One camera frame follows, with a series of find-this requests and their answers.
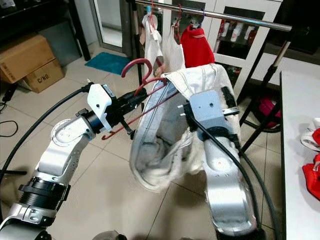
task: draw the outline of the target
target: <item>white table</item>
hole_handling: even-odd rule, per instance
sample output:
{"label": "white table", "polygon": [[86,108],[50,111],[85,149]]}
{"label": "white table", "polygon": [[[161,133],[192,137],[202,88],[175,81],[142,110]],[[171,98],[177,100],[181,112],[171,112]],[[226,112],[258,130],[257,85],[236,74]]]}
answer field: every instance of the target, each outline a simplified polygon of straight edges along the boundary
{"label": "white table", "polygon": [[315,128],[313,118],[320,117],[320,76],[283,71],[281,90],[286,239],[320,240],[320,201],[308,192],[302,171],[316,152],[300,142],[306,128]]}

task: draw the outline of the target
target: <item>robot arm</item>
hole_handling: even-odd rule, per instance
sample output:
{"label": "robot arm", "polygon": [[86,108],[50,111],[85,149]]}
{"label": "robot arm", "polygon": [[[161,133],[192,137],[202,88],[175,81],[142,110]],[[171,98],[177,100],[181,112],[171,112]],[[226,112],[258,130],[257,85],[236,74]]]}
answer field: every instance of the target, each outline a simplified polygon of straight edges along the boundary
{"label": "robot arm", "polygon": [[124,115],[135,109],[147,97],[145,89],[116,98],[107,85],[92,84],[87,102],[92,111],[83,109],[73,119],[56,124],[51,141],[42,154],[30,181],[21,185],[23,192],[0,225],[0,240],[50,240],[45,229],[68,197],[70,180],[78,166],[80,154],[89,141],[101,131],[111,131],[122,123],[132,133]]}
{"label": "robot arm", "polygon": [[[51,141],[42,154],[32,178],[21,185],[23,192],[8,217],[0,225],[0,240],[50,240],[45,231],[53,224],[56,214],[68,197],[70,180],[78,166],[82,150],[96,134],[121,123],[128,134],[132,130],[124,121],[124,115],[137,107],[147,97],[143,89],[116,98],[107,85],[93,84],[88,94],[92,111],[83,109],[74,119],[66,119],[54,126]],[[230,138],[232,127],[225,116],[236,114],[237,108],[221,109],[216,92],[196,94],[184,106],[191,130],[196,130],[188,118],[192,115],[239,159]],[[207,202],[217,233],[225,236],[245,236],[257,228],[257,222],[249,191],[232,160],[210,139],[198,131],[204,141],[206,161],[203,168],[207,177]]]}
{"label": "robot arm", "polygon": [[197,130],[198,137],[204,144],[206,161],[202,166],[207,181],[206,200],[217,234],[224,235],[223,239],[234,239],[233,237],[254,232],[257,221],[252,197],[242,181],[241,172],[230,157],[208,139],[192,120],[196,119],[240,161],[231,141],[237,142],[238,137],[225,119],[227,115],[239,113],[238,108],[222,110],[218,93],[211,90],[191,96],[189,103],[184,106],[184,111],[190,129]]}

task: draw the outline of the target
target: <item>chrome pole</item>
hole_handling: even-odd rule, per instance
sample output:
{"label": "chrome pole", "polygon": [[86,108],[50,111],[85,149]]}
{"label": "chrome pole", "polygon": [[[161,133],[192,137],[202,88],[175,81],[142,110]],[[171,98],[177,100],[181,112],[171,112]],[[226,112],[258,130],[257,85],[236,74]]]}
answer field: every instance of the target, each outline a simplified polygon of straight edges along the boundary
{"label": "chrome pole", "polygon": [[[135,2],[137,4],[146,5],[146,6],[152,5],[151,1],[147,1],[147,0],[135,0]],[[182,6],[180,8],[175,5],[165,4],[165,3],[155,2],[155,1],[153,2],[153,5],[158,8],[169,9],[176,12],[179,12],[181,10],[184,13],[190,13],[190,14],[201,15],[201,16],[205,15],[206,17],[215,18],[215,19],[233,20],[233,21],[249,24],[251,26],[266,27],[266,28],[280,30],[284,32],[290,32],[292,29],[292,26],[289,26],[289,25],[274,23],[270,21],[262,21],[254,18],[235,16],[235,15],[230,15],[225,13],[202,11],[201,9],[195,9],[195,8],[190,8],[185,6]]]}

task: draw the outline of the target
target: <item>pink object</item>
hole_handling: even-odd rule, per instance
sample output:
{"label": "pink object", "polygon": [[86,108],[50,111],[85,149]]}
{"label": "pink object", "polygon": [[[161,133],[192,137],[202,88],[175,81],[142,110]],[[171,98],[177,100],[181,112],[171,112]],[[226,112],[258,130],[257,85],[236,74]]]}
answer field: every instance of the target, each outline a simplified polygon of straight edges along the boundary
{"label": "pink object", "polygon": [[[263,98],[260,98],[260,105],[259,105],[259,110],[261,113],[263,113],[265,116],[268,116],[271,110],[274,108],[274,104],[272,103],[270,97],[266,96]],[[278,111],[275,115],[277,118],[281,118],[281,111]],[[268,123],[267,127],[268,128],[273,128],[276,126],[277,123],[274,121],[271,121]]]}

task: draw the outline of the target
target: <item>bottle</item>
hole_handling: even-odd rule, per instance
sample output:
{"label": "bottle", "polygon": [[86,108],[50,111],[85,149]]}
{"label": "bottle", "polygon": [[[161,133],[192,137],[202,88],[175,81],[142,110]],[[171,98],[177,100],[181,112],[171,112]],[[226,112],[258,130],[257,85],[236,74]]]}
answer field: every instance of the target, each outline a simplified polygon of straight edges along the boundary
{"label": "bottle", "polygon": [[256,35],[257,35],[257,30],[252,30],[249,33],[249,38],[248,38],[249,45],[251,45],[254,42]]}
{"label": "bottle", "polygon": [[221,37],[227,36],[230,22],[225,22],[223,27],[223,32],[221,33]]}
{"label": "bottle", "polygon": [[222,32],[224,31],[224,26],[225,26],[225,20],[221,20],[221,24],[218,32],[218,38],[221,36]]}
{"label": "bottle", "polygon": [[255,29],[254,26],[248,26],[248,28],[246,29],[245,35],[244,35],[244,39],[245,39],[245,40],[248,40],[250,32],[251,32],[252,30],[254,30],[254,29]]}
{"label": "bottle", "polygon": [[241,30],[243,28],[244,24],[243,23],[240,23],[238,22],[232,32],[232,36],[231,36],[231,42],[235,42],[237,41],[237,38],[239,37],[240,33],[241,33]]}
{"label": "bottle", "polygon": [[215,42],[215,46],[214,46],[214,50],[213,50],[214,53],[217,53],[217,52],[218,52],[218,50],[219,50],[219,45],[220,45],[220,40],[217,40],[217,41]]}

